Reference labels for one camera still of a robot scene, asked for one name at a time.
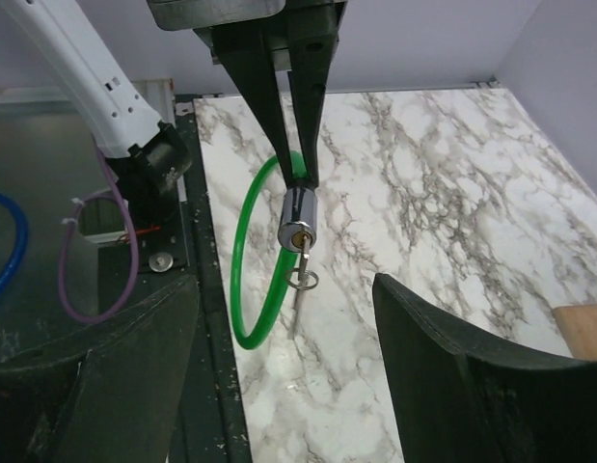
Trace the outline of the small key pair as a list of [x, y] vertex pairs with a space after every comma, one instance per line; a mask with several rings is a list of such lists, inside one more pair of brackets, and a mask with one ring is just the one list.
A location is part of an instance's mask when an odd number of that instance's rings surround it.
[[319, 283], [318, 275], [308, 268], [310, 262], [312, 237], [306, 231], [302, 231], [300, 234], [298, 234], [298, 237], [301, 239], [301, 251], [298, 267], [292, 269], [288, 273], [287, 277], [287, 282], [295, 289], [295, 295], [292, 304], [294, 314], [288, 329], [288, 337], [291, 340], [295, 338], [298, 331], [305, 294], [307, 291], [316, 288]]

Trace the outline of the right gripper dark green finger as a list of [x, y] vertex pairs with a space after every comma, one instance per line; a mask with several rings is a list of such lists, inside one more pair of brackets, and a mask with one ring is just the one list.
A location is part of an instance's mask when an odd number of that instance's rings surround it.
[[301, 1], [287, 14], [288, 80], [311, 186], [319, 184], [317, 140], [345, 8], [341, 1]]
[[287, 47], [287, 20], [260, 18], [196, 28], [256, 117], [279, 161], [287, 186], [294, 184], [275, 52]]

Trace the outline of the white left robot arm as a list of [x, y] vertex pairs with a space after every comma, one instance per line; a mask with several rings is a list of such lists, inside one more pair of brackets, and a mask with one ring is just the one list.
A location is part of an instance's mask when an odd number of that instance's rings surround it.
[[128, 80], [79, 4], [2, 1], [0, 7], [87, 123], [121, 193], [132, 204], [169, 197], [191, 164], [187, 148]]

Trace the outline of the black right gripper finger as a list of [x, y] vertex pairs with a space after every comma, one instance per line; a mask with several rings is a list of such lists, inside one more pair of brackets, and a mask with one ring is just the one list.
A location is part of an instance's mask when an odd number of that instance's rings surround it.
[[0, 363], [0, 462], [163, 462], [198, 317], [183, 275]]
[[495, 336], [394, 277], [372, 286], [408, 462], [597, 462], [597, 362]]

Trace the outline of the green cable lock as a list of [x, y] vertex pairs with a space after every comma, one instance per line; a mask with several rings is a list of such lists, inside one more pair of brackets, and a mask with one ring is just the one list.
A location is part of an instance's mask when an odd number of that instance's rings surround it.
[[278, 170], [276, 156], [266, 160], [246, 193], [235, 230], [230, 272], [231, 328], [245, 350], [260, 347], [278, 319], [287, 292], [288, 273], [298, 267], [301, 239], [316, 242], [315, 193], [294, 184], [285, 193], [267, 187]]

